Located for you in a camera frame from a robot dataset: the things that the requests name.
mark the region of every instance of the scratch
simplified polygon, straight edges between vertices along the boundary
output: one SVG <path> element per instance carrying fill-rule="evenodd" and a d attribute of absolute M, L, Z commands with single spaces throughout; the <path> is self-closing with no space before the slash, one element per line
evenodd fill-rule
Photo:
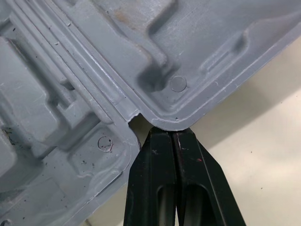
<path fill-rule="evenodd" d="M 23 85 L 18 86 L 17 88 L 15 88 L 15 90 L 20 89 L 20 88 L 22 88 L 22 87 L 23 87 Z"/>
<path fill-rule="evenodd" d="M 35 102 L 37 102 L 38 100 L 40 100 L 43 96 L 44 96 L 44 94 L 42 94 L 39 98 L 35 99 L 35 100 L 33 101 L 33 103 L 35 103 Z"/>

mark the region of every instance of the beige background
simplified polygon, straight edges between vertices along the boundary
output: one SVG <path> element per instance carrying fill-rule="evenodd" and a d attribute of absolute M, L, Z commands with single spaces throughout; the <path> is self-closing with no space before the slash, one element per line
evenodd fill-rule
<path fill-rule="evenodd" d="M 131 127 L 144 142 L 151 125 Z M 301 226 L 301 38 L 192 126 L 248 226 Z M 126 186 L 86 225 L 122 226 Z"/>

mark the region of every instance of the black clamp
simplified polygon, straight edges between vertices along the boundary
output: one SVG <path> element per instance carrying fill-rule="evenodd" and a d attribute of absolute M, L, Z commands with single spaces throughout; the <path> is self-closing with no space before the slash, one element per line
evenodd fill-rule
<path fill-rule="evenodd" d="M 130 170 L 124 226 L 245 226 L 227 179 L 190 130 L 152 128 Z"/>

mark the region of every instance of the gray molded plastic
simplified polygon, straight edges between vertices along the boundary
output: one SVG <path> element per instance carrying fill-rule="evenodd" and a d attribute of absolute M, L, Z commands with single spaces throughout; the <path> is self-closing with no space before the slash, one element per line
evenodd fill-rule
<path fill-rule="evenodd" d="M 0 0 L 0 223 L 78 225 L 137 114 L 192 125 L 301 34 L 300 0 Z"/>

